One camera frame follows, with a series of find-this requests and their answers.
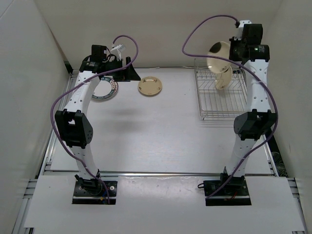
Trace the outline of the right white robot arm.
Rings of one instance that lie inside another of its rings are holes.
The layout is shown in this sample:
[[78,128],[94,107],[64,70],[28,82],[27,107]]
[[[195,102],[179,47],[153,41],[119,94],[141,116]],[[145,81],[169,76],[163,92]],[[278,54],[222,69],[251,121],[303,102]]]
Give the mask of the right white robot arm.
[[257,148],[256,142],[278,120],[271,110],[267,87],[270,60],[268,45],[261,43],[263,27],[249,20],[237,23],[238,35],[230,39],[229,59],[245,70],[247,103],[246,112],[234,120],[235,143],[231,159],[220,175],[219,190],[230,195],[244,183],[245,167],[249,155]]

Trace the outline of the blue rimmed white plate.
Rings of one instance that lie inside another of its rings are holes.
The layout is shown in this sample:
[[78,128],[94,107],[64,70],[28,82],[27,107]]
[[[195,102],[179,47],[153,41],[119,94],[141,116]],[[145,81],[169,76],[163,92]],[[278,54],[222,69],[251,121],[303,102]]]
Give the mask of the blue rimmed white plate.
[[95,101],[107,101],[118,92],[118,83],[111,77],[101,77],[100,82],[92,94]]

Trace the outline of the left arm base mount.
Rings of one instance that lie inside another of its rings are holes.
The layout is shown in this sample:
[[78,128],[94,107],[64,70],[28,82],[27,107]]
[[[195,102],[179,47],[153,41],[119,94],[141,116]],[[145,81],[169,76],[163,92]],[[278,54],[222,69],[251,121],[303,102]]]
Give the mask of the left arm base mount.
[[75,175],[76,183],[72,203],[83,205],[115,205],[117,181],[99,182],[97,179],[84,179]]

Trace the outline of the cream floral plate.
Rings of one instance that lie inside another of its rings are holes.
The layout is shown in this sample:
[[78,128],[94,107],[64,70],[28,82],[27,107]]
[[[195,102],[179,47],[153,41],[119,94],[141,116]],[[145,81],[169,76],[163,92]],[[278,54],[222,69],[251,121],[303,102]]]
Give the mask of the cream floral plate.
[[159,78],[148,76],[138,83],[138,91],[145,96],[155,96],[162,90],[162,82]]
[[[220,57],[224,59],[229,58],[230,45],[227,42],[220,41],[215,43],[208,51],[209,56]],[[218,58],[206,58],[208,68],[215,74],[224,73],[230,67],[227,60]]]
[[232,80],[232,68],[229,67],[225,72],[217,74],[215,78],[215,88],[222,90],[226,88]]

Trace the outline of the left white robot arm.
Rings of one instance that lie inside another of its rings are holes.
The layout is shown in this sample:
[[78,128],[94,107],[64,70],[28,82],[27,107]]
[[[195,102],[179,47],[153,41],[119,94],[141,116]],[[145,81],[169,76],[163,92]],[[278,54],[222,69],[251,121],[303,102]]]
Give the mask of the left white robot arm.
[[102,45],[92,45],[91,55],[86,57],[79,69],[69,102],[63,110],[56,111],[55,120],[60,139],[76,160],[79,173],[75,176],[80,187],[91,196],[106,193],[106,185],[100,180],[100,172],[94,163],[90,143],[93,138],[93,127],[87,119],[87,110],[92,95],[100,80],[108,76],[115,81],[139,81],[140,77],[134,70],[131,58],[127,57],[123,68],[121,52],[122,44],[113,46],[111,53]]

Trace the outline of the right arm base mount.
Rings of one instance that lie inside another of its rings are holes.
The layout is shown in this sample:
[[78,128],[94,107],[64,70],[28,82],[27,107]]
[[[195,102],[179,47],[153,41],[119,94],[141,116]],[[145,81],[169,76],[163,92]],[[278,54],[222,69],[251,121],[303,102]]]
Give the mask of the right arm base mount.
[[198,189],[204,190],[206,206],[251,206],[252,202],[244,176],[232,177],[221,173],[217,180],[204,180]]

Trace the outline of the orange sun pattern plate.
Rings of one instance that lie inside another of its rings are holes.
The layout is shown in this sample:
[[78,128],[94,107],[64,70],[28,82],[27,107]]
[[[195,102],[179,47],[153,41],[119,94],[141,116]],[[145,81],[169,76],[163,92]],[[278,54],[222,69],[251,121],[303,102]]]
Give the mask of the orange sun pattern plate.
[[111,95],[111,89],[96,89],[92,95],[95,99],[106,99]]

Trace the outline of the aluminium front rail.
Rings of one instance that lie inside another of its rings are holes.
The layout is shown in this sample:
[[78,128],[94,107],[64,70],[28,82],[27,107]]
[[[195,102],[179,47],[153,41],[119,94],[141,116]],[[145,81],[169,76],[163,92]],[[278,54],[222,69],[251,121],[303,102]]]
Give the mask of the aluminium front rail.
[[[100,172],[102,176],[219,176],[220,173],[152,173],[152,172]],[[45,171],[44,176],[76,175],[74,171]]]

